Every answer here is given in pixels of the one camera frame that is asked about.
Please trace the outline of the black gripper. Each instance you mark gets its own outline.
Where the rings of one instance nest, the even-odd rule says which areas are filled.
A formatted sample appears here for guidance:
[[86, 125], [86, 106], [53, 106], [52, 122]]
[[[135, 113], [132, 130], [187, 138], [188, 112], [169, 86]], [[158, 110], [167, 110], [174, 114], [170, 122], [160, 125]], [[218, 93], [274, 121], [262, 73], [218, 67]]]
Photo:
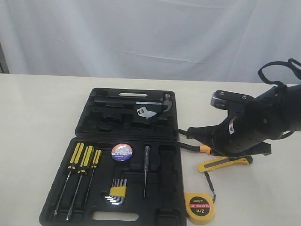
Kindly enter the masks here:
[[212, 148], [227, 157], [271, 154], [271, 144], [282, 136], [282, 122], [262, 110], [243, 110], [217, 126], [189, 127], [186, 138], [212, 141]]

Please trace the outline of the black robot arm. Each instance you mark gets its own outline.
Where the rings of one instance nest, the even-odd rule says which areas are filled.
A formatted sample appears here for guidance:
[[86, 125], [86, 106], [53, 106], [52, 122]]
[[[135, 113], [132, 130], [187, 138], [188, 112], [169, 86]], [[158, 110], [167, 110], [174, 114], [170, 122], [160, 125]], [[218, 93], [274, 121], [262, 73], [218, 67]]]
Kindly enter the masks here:
[[269, 155], [265, 140], [281, 140], [301, 130], [301, 87], [274, 86], [258, 97], [218, 90], [211, 106], [227, 110], [218, 125], [189, 127], [187, 138], [210, 147], [219, 156], [229, 158]]

